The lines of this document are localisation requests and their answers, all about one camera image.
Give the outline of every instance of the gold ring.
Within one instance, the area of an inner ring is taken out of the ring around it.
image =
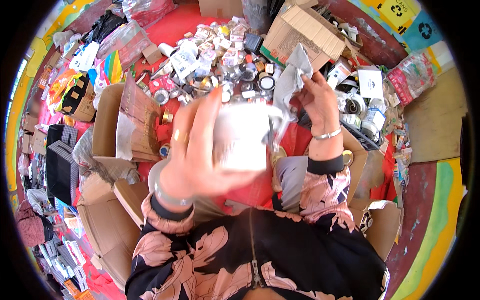
[[[187,142],[188,141],[188,133],[182,134],[180,130],[176,130],[175,134],[173,135],[173,139],[177,142]]]

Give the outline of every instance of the black cuff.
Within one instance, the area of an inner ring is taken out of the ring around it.
[[[325,175],[325,174],[336,174],[343,171],[345,165],[343,163],[343,156],[340,155],[337,158],[326,160],[326,161],[316,161],[311,158],[308,158],[308,167],[307,171],[312,174]]]
[[[193,205],[186,212],[178,213],[178,214],[175,214],[169,210],[166,210],[162,205],[160,205],[160,203],[158,203],[158,201],[156,200],[155,194],[152,195],[150,204],[152,205],[152,208],[153,210],[155,210],[156,214],[160,216],[160,218],[168,219],[176,222],[179,222],[179,221],[182,221],[183,219],[188,218],[188,216],[190,216],[190,214],[193,211]]]

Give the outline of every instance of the recycling symbol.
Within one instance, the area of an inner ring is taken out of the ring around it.
[[[432,37],[433,30],[428,23],[420,23],[419,32],[424,39],[429,39],[430,37]]]
[[[398,12],[396,13],[396,16],[401,17],[403,15],[402,8],[398,5],[392,5],[392,7],[390,9],[392,10],[393,13],[395,13],[395,8],[396,8],[396,10],[398,10]]]

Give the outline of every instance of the orange plastic bag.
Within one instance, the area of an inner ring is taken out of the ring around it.
[[[52,84],[47,96],[47,106],[50,111],[61,110],[63,91],[67,87],[68,83],[71,82],[74,84],[72,78],[74,78],[76,75],[77,72],[74,69],[68,69]]]

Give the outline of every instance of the white cup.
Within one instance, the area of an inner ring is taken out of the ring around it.
[[[285,121],[282,110],[265,104],[238,103],[220,109],[214,127],[213,161],[227,171],[267,168],[264,137]]]

